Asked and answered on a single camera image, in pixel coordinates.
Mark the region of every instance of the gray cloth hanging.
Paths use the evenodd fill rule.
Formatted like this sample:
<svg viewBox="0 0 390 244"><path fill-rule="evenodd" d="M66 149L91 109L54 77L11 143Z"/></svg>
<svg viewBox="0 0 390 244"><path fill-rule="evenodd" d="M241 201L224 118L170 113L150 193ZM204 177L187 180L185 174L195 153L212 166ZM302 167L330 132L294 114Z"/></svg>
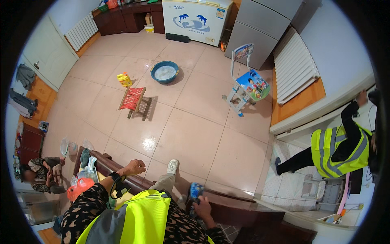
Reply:
<svg viewBox="0 0 390 244"><path fill-rule="evenodd" d="M22 94L15 92L12 88L9 91L9 96L16 103L22 105L23 107L25 107L28 110L32 110L32 111L37 110L37 107L36 107L37 103L35 101L23 96Z"/></svg>
<svg viewBox="0 0 390 244"><path fill-rule="evenodd" d="M23 84L23 87L27 90L31 89L31 83L34 81L35 72L24 64L20 64L18 71L16 72L16 80Z"/></svg>

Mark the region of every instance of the leopard print shirt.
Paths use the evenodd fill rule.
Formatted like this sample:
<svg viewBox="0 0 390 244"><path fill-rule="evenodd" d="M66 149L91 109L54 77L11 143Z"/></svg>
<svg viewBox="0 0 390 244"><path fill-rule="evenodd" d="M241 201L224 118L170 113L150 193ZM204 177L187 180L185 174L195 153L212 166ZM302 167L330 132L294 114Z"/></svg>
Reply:
<svg viewBox="0 0 390 244"><path fill-rule="evenodd" d="M61 243L74 244L86 227L105 209L108 193L96 183L81 193L73 205L65 212L61 221ZM175 201L171 201L165 228L164 243L200 244L208 243L207 236L215 244L227 244L225 234L220 228L204 230L193 218L188 216Z"/></svg>

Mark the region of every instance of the black pants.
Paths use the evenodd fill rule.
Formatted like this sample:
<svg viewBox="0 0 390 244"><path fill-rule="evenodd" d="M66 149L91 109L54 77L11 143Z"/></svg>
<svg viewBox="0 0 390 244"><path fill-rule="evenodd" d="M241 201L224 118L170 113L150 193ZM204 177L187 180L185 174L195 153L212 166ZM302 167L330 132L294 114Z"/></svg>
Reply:
<svg viewBox="0 0 390 244"><path fill-rule="evenodd" d="M297 171L307 166L314 166L311 147L297 153L296 155L294 155L292 158L285 161L284 163L279 164L276 167L276 171L278 172L279 175L281 175L290 170Z"/></svg>

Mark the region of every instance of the yellow plastic bottle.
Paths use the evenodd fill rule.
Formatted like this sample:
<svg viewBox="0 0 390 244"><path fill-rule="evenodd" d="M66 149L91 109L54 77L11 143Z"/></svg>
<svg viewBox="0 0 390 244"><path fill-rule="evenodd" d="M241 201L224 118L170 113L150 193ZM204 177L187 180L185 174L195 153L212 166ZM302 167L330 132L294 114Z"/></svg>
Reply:
<svg viewBox="0 0 390 244"><path fill-rule="evenodd" d="M127 72L123 72L123 74L117 75L117 78L123 87L129 87L133 84L127 75Z"/></svg>

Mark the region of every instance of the blue plastic basin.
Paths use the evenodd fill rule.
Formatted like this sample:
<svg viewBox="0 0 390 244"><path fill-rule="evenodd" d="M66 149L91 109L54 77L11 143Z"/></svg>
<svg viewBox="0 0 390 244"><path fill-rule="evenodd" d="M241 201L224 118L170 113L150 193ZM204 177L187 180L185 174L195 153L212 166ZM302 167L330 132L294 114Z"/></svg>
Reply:
<svg viewBox="0 0 390 244"><path fill-rule="evenodd" d="M173 67L176 70L176 74L174 76L172 76L171 78L166 79L166 80L159 80L159 79L157 79L154 76L154 73L161 66L171 66L171 67ZM168 84L168 83L172 82L176 78L176 76L178 74L179 74L179 67L177 66L177 64L175 64L174 62L171 62L171 61L159 62L158 64L154 65L152 67L152 69L150 70L150 75L152 76L152 78L155 79L156 81L158 81L158 83L160 83L160 84Z"/></svg>

